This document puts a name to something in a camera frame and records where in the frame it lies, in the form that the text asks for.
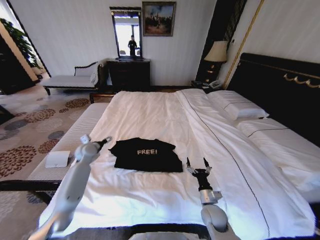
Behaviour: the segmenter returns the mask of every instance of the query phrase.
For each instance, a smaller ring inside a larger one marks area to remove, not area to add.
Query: white cushion
[[[94,88],[89,76],[53,76],[40,82],[42,86]]]
[[[90,83],[95,84],[96,79],[97,79],[97,74],[96,72],[93,72],[90,76]]]
[[[233,120],[239,118],[264,118],[268,117],[261,107],[249,101],[235,91],[220,90],[209,93],[208,98],[219,104]]]
[[[96,126],[109,103],[99,102],[91,104],[83,114],[75,121],[70,129],[51,151],[74,152],[81,145],[80,138],[89,134]],[[46,158],[33,170],[28,180],[62,180],[70,168],[72,161],[66,167],[46,168]]]
[[[90,77],[92,73],[97,71],[97,67],[97,63],[84,68],[76,67],[74,75],[78,77]]]
[[[319,147],[270,118],[242,121],[236,127],[282,169],[301,193],[320,192]]]

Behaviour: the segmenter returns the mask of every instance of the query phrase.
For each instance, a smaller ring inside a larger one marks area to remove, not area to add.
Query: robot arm
[[[90,137],[81,137],[82,145],[75,150],[75,164],[70,167],[60,185],[56,203],[48,220],[30,237],[29,240],[45,240],[55,232],[64,231],[73,219],[74,211],[82,199],[90,175],[90,163],[99,157],[99,151],[112,137],[90,142]]]
[[[206,169],[194,169],[191,167],[188,158],[186,161],[188,171],[196,177],[199,183],[202,221],[209,232],[211,240],[239,240],[228,224],[226,213],[216,205],[222,196],[220,192],[213,191],[210,186],[207,176],[209,176],[212,167],[209,166],[205,158],[203,160]]]

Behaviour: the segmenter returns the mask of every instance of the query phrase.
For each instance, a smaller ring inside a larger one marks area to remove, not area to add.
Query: hotel room wall
[[[141,0],[10,0],[52,76],[74,66],[116,58],[110,6],[142,7]],[[197,74],[215,0],[177,0],[173,37],[142,37],[151,59],[151,84],[187,86]]]
[[[235,45],[230,45],[228,61],[222,66],[218,76],[221,83],[231,80],[241,53],[320,62],[320,1],[265,0],[231,69],[259,2],[248,0],[246,3],[233,36]]]

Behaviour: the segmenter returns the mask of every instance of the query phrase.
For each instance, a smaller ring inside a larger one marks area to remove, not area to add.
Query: bed bench
[[[91,104],[51,151],[74,152],[81,145],[80,137],[91,133],[107,106],[108,103]],[[51,196],[47,191],[57,190],[73,160],[71,157],[66,167],[45,168],[44,158],[26,180],[0,181],[0,191],[28,191],[49,204]]]

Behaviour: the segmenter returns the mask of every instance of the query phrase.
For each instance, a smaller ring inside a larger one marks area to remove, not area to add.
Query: pillow
[[[94,71],[94,72],[91,74],[91,76],[90,76],[90,83],[95,84],[96,76],[97,76],[97,74],[96,74],[96,72]]]
[[[88,67],[76,66],[74,75],[77,77],[90,77],[93,73],[97,71],[97,63],[89,65]]]
[[[320,191],[319,147],[271,118],[242,121],[236,127],[282,169],[301,193]]]
[[[233,120],[239,118],[268,117],[261,107],[249,101],[235,91],[220,90],[209,93],[208,98],[223,108]]]

